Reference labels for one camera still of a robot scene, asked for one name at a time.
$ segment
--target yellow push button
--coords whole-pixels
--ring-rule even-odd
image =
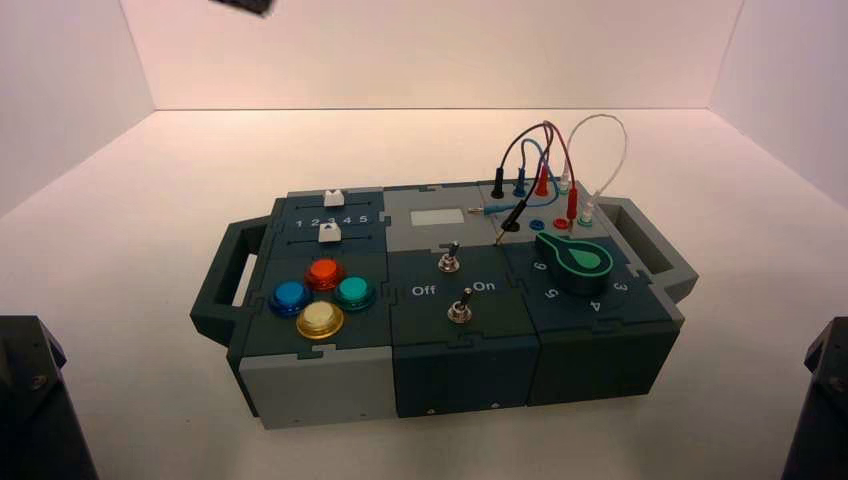
[[[330,302],[318,301],[307,305],[297,317],[297,331],[310,340],[322,340],[335,335],[344,324],[344,313]]]

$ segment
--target red push button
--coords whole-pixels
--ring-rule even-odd
[[[344,278],[344,268],[335,260],[322,258],[315,260],[306,272],[306,284],[317,292],[326,292],[336,288]]]

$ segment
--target white tabletop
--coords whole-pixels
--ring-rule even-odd
[[[701,275],[647,396],[265,431],[194,330],[228,223],[293,190],[489,178],[522,127],[586,113],[155,113],[0,219],[0,309],[62,343],[104,479],[777,477],[806,348],[848,314],[848,212],[708,111],[616,112],[608,194]],[[590,187],[619,142],[596,127],[574,146]]]

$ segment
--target gray handle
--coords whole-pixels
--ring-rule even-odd
[[[598,206],[675,303],[692,291],[698,274],[628,198],[600,197]]]

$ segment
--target carrying handle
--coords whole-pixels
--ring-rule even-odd
[[[654,284],[662,287],[675,303],[686,298],[698,281],[698,274],[639,207],[630,199],[614,197],[600,197],[598,206],[645,264]]]
[[[197,331],[224,346],[229,346],[233,329],[249,315],[245,306],[234,306],[247,257],[258,254],[271,217],[260,217],[232,223],[218,246],[212,266],[191,309],[191,320]]]

